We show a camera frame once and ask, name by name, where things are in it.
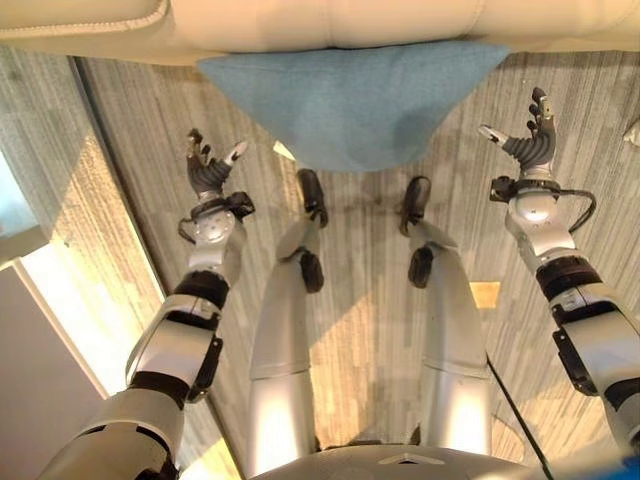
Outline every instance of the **blue cloth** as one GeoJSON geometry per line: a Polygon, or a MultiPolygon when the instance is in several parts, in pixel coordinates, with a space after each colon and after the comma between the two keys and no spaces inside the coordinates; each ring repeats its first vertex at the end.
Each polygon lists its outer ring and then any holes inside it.
{"type": "Polygon", "coordinates": [[[238,54],[199,68],[306,166],[419,161],[431,134],[509,53],[476,42],[238,54]]]}

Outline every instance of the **robotic hand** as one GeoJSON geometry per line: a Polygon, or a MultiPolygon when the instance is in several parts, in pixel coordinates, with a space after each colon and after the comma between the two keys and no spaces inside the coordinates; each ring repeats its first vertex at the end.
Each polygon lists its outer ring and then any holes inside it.
{"type": "Polygon", "coordinates": [[[623,450],[640,454],[640,322],[606,285],[574,243],[571,233],[595,210],[595,197],[563,190],[552,176],[554,115],[549,97],[533,90],[531,139],[511,137],[488,125],[479,132],[520,164],[518,180],[494,179],[490,199],[508,204],[505,224],[520,256],[535,275],[558,325],[553,339],[574,387],[602,399],[611,431],[623,450]],[[557,202],[580,195],[590,207],[574,225],[560,221],[557,202]]]}
{"type": "Polygon", "coordinates": [[[240,271],[253,213],[244,192],[224,198],[222,187],[246,150],[238,143],[224,159],[210,161],[197,130],[189,134],[187,169],[198,204],[188,220],[195,245],[188,270],[162,304],[127,363],[127,389],[105,401],[80,435],[49,463],[40,479],[168,480],[182,437],[185,402],[196,402],[213,381],[222,340],[220,312],[240,271]]]}

